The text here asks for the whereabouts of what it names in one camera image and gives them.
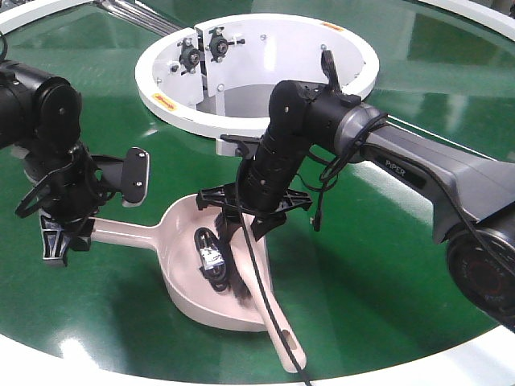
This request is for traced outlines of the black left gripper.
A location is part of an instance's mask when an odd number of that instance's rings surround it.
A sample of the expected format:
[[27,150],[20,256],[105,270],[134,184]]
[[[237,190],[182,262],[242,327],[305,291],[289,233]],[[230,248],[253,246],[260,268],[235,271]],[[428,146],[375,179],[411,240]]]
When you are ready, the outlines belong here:
[[32,188],[15,209],[20,218],[41,210],[43,262],[68,265],[68,251],[89,251],[93,218],[99,207],[120,192],[123,159],[91,154],[82,142],[58,155],[36,146],[23,158]]

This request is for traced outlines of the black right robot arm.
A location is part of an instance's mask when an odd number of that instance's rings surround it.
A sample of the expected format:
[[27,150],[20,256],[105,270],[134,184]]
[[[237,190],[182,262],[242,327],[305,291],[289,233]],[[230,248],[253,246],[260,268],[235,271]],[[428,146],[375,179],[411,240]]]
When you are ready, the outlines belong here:
[[229,241],[238,215],[253,215],[256,237],[282,225],[310,199],[290,183],[312,146],[333,154],[327,184],[350,163],[370,161],[431,201],[433,238],[447,244],[447,269],[462,294],[508,329],[514,327],[514,166],[433,142],[389,124],[386,115],[333,84],[279,82],[270,123],[255,150],[237,144],[234,183],[203,189],[199,208],[220,207],[216,230]]

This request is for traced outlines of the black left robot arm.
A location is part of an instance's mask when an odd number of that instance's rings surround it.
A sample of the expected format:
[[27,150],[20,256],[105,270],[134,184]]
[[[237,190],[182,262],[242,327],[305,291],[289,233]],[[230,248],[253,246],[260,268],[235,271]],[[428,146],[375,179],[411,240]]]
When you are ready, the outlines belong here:
[[94,156],[80,139],[81,95],[60,76],[1,62],[1,146],[22,159],[32,184],[15,209],[39,216],[43,261],[65,267],[68,250],[87,251],[93,216],[121,189],[105,172],[120,158]]

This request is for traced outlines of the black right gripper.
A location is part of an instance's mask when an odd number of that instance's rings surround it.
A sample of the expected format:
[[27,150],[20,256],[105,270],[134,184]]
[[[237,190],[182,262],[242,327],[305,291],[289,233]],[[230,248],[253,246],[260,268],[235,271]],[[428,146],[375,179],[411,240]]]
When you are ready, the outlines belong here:
[[266,233],[285,224],[286,212],[307,210],[312,200],[308,193],[290,189],[296,172],[307,154],[308,143],[302,138],[261,138],[256,154],[242,158],[237,181],[202,189],[197,193],[200,210],[208,206],[224,208],[215,218],[215,228],[222,244],[229,244],[242,226],[238,208],[256,216],[251,224],[253,237],[259,241]]

